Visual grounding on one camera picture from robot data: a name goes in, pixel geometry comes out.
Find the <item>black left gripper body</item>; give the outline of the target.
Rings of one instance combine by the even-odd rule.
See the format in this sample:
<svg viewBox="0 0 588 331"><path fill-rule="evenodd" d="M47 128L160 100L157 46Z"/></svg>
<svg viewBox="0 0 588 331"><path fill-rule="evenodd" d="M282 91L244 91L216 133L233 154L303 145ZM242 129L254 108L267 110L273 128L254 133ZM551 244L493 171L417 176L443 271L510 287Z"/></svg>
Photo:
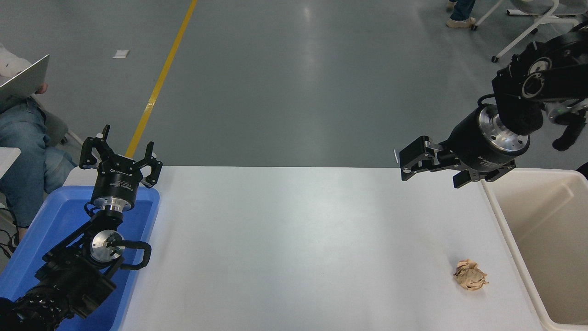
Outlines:
<svg viewBox="0 0 588 331"><path fill-rule="evenodd" d="M116 198L134 204L141 181L141 170L135 161L119 154L100 162L97 179L91 196L93 204L107 198Z"/></svg>

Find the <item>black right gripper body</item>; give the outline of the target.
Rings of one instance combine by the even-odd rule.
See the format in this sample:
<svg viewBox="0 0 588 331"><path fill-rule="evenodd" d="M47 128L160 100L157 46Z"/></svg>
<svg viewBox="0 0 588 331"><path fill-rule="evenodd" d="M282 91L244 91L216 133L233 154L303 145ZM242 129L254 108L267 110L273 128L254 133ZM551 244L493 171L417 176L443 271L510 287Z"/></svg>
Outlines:
<svg viewBox="0 0 588 331"><path fill-rule="evenodd" d="M468 168L490 172L516 158L516 153L498 148L483 132L481 122L492 120L498 112L481 108L471 112L453 129L445 146Z"/></svg>

